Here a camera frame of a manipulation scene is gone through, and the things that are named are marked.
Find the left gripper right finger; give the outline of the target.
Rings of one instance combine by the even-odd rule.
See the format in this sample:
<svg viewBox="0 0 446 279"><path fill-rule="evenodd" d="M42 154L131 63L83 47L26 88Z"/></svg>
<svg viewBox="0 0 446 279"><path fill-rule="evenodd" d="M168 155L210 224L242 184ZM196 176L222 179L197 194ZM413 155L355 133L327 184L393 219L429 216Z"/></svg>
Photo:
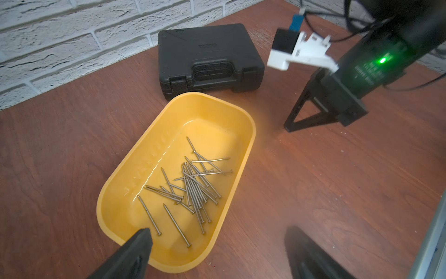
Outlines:
<svg viewBox="0 0 446 279"><path fill-rule="evenodd" d="M284 240L294 279L354 279L303 230L290 226Z"/></svg>

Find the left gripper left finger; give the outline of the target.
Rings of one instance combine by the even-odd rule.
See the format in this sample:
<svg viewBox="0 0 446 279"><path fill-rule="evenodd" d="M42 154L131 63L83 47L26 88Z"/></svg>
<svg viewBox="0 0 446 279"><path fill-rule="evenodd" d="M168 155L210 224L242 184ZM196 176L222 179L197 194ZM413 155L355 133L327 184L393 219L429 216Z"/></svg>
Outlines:
<svg viewBox="0 0 446 279"><path fill-rule="evenodd" d="M143 279L152 246L150 229L138 230L88 279Z"/></svg>

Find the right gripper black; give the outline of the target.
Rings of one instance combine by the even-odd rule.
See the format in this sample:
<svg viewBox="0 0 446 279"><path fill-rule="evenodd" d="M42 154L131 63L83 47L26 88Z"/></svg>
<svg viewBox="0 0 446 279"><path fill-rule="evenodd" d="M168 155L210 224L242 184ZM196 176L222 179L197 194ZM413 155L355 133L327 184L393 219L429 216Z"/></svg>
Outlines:
<svg viewBox="0 0 446 279"><path fill-rule="evenodd" d="M401 77L416 55L416 50L390 31L365 36L340 59L338 71L317 70L288 116L285 130L292 133L337 122L352 124L368 113L362 98ZM296 122L312 98L320 112Z"/></svg>

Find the steel nail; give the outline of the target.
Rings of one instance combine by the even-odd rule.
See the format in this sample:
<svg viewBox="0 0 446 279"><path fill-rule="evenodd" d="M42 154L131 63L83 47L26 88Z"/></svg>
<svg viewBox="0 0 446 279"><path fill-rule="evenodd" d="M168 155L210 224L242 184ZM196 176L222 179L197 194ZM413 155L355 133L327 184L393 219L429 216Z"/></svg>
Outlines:
<svg viewBox="0 0 446 279"><path fill-rule="evenodd" d="M162 191L162 190L155 189L153 187L144 186L143 189L146 189L148 191L152 191L152 192L154 192L156 194L159 194L161 196L167 197L167 198L172 199L172 200L177 201L177 202L181 202L182 201L182 196L177 196L177 195L174 195L172 193L168 193L168 192L165 192L165 191Z"/></svg>
<svg viewBox="0 0 446 279"><path fill-rule="evenodd" d="M213 164L213 163L211 163L210 165L213 167L213 168L211 168L211 169L208 169L207 167L205 167L205 162L203 162L203 160L205 160L204 159L204 157L202 157L198 152L197 152L197 150L195 149L195 147L193 146L193 144L192 144L192 142L191 142L191 140L190 140L190 138L189 137L186 137L186 139L187 139L187 141L188 141L188 143L189 143L189 145L190 145L190 147L191 147L191 149L192 149L192 152L193 152L193 154L197 157L197 159L196 159L196 164L199 164L199 165L201 165L201 167L202 167L202 169L203 169L203 172L202 172L202 174L211 174L211 173L216 173L216 172L220 172L221 171L221 169L219 169L219 168L217 168L217 169L215 169L215 165ZM221 198L222 196L220 195L220 193L216 190L216 188L212 185L212 183L209 181L209 179L207 179L207 178L205 178L205 176L201 176L201 178L204 178L204 182L216 193L216 195L217 195L217 197L218 198Z"/></svg>
<svg viewBox="0 0 446 279"><path fill-rule="evenodd" d="M219 158L219 159L212 159L212 160L192 160L192 163L213 163L213 162L220 162L223 160L229 160L231 158Z"/></svg>
<svg viewBox="0 0 446 279"><path fill-rule="evenodd" d="M187 239L187 237L185 236L185 234L183 233L183 231L181 230L180 226L178 225L177 221L175 220L174 216L172 215L172 213L170 212L169 208L167 207L166 204L163 204L163 207L165 209L165 211L167 212L167 214L169 215L171 221L173 222L175 228L177 229L177 231L180 233L181 237L184 239L186 245L188 248L191 247L191 243L189 242L189 240Z"/></svg>
<svg viewBox="0 0 446 279"><path fill-rule="evenodd" d="M213 175L226 175L226 174L232 174L233 171L227 171L227 172L207 172L207 173L199 173L199 174L186 174L187 177L204 177L204 176L213 176ZM179 177L174 179L174 181L180 181L183 180L184 177Z"/></svg>
<svg viewBox="0 0 446 279"><path fill-rule="evenodd" d="M158 236L161 236L161 235L162 235L162 232L160 231L159 227L157 226L157 224L156 224L154 218L152 217L152 215L151 215L149 209L147 208L147 206L146 206L144 200L142 199L142 197L141 197L140 195L137 195L137 198L138 198L139 202L141 203L141 205L143 206L143 208L144 208L144 210L145 210L145 212L146 212L146 214L147 214L149 220L150 220L151 223L153 224L153 226L154 226L154 228L155 228L155 230L156 230L156 232L157 232L157 235L158 235Z"/></svg>

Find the yellow plastic storage box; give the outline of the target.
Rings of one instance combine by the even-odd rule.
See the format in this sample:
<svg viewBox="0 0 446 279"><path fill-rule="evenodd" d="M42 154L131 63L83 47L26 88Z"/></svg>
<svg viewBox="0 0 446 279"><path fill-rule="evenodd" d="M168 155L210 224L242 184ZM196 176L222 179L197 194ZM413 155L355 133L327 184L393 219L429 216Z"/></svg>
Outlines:
<svg viewBox="0 0 446 279"><path fill-rule="evenodd" d="M192 163L197 157L189 137L215 169L232 174L205 176L222 196L201 177ZM98 197L96 216L102 231L123 245L138 230L150 229L153 248L148 263L166 273L183 273L200 264L211 252L223 226L256 137L252 117L242 108L202 93L186 93L172 99L143 133L105 182ZM211 163L205 163L208 169ZM153 187L177 196L177 202L143 189ZM149 220L140 195L162 232ZM163 204L166 204L192 244L187 247Z"/></svg>

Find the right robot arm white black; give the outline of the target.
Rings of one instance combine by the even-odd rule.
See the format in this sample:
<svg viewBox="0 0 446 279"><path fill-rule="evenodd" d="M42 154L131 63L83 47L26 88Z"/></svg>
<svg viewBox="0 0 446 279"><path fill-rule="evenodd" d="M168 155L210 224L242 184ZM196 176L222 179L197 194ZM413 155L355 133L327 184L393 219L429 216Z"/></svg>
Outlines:
<svg viewBox="0 0 446 279"><path fill-rule="evenodd" d="M269 67L287 70L291 63L299 63L317 68L284 124L288 132L352 124L368 113L364 96L395 82L408 66L446 40L444 1L362 1L374 22L361 29L352 23L350 4L344 3L347 28L365 36L339 61L326 53L329 38L300 30L305 10L293 17L288 29L276 31Z"/></svg>

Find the black plastic tool case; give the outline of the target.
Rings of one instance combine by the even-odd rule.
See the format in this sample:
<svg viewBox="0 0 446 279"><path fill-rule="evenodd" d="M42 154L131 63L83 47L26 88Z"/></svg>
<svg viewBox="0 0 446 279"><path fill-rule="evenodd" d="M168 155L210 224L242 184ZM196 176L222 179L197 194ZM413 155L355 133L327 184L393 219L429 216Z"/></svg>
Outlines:
<svg viewBox="0 0 446 279"><path fill-rule="evenodd" d="M264 77L264 62L241 23L162 30L158 47L167 101L187 92L254 91Z"/></svg>

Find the aluminium front rail frame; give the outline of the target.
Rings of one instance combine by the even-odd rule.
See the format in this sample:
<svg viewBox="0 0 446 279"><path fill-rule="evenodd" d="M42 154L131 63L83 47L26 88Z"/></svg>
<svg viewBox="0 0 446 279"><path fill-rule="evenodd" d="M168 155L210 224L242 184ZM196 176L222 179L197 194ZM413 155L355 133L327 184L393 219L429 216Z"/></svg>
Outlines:
<svg viewBox="0 0 446 279"><path fill-rule="evenodd" d="M444 191L408 279L446 277L446 192Z"/></svg>

